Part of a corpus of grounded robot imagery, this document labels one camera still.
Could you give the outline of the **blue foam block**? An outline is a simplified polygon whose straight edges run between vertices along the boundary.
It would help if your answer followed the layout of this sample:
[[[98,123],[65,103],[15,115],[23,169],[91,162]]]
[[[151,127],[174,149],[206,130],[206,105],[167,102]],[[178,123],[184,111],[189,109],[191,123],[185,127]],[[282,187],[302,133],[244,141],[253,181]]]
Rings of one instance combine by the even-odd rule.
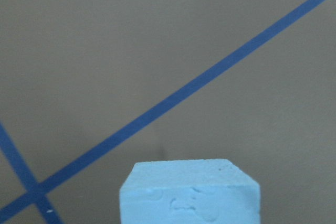
[[[260,223],[260,185],[227,159],[136,163],[121,223]]]

